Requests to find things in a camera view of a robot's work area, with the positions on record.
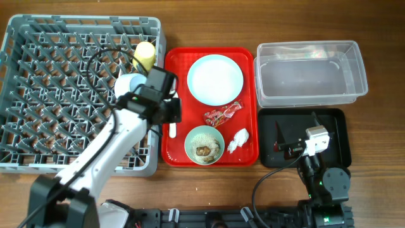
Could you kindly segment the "white tissue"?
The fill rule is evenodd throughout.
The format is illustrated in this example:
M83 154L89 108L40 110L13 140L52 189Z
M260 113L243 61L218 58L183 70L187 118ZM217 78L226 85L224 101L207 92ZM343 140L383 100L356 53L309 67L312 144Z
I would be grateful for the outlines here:
M235 135L234 138L230 141L227 151L232 154L237 147L242 147L247 140L249 139L249 133L247 129L241 129L239 130Z

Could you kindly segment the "red candy wrapper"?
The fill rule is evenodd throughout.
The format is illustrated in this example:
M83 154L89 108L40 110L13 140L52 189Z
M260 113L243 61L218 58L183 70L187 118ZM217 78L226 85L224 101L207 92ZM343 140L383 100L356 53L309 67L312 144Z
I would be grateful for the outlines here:
M222 106L219 109L206 112L203 115L204 122L206 125L217 128L219 125L222 125L230 120L234 114L243 109L243 107L244 106L241 101L235 101L231 104Z

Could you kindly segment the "green bowl with food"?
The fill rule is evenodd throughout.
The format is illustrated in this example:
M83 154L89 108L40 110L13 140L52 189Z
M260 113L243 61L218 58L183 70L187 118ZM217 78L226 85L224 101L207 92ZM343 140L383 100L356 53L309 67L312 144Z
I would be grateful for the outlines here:
M184 141L187 157L197 165L212 165L224 154L225 141L222 134L207 125L192 129Z

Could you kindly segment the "white plastic spoon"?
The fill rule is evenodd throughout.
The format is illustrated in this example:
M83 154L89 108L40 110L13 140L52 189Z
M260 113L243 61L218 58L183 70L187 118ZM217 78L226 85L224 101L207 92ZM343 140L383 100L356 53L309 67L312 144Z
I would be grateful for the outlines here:
M177 136L177 124L176 123L170 123L169 128L168 128L168 134L170 138L176 138Z

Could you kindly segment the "yellow plastic cup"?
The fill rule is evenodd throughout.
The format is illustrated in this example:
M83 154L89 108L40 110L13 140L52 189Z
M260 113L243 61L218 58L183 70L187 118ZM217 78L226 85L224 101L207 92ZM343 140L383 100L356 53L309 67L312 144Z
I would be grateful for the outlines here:
M134 58L138 59L138 61L132 61L132 64L136 69L143 70L143 66L146 69L146 72L149 72L156 61L156 49L154 45L147 41L138 43L135 48Z

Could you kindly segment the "light blue bowl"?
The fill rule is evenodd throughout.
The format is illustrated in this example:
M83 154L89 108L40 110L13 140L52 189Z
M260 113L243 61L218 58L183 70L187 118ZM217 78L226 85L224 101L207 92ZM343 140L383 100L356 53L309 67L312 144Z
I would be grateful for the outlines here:
M123 96L128 92L139 94L139 85L145 84L146 80L146 76L140 73L128 73L119 76L114 86L116 98L118 99L120 96Z

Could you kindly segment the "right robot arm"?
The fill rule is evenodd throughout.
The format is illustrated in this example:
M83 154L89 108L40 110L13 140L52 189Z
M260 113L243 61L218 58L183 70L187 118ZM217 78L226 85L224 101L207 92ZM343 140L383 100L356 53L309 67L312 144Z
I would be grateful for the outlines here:
M275 124L274 151L282 152L286 160L297 160L297 172L309 198L299 201L294 209L276 212L274 217L281 227L354 227L352 210L344 205L349 199L350 171L323 161L332 134L315 113L312 116L316 125L306 129L306 138L295 142L287 142L279 124Z

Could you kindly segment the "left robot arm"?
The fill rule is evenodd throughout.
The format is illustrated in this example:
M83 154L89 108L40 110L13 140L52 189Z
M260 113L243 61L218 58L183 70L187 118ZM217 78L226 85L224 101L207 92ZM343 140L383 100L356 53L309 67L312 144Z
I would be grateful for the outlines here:
M118 98L117 109L84 152L54 178L40 175L30 188L20 227L131 227L130 209L96 201L117 165L153 125L181 121L181 101L171 92L178 77L152 67L146 83Z

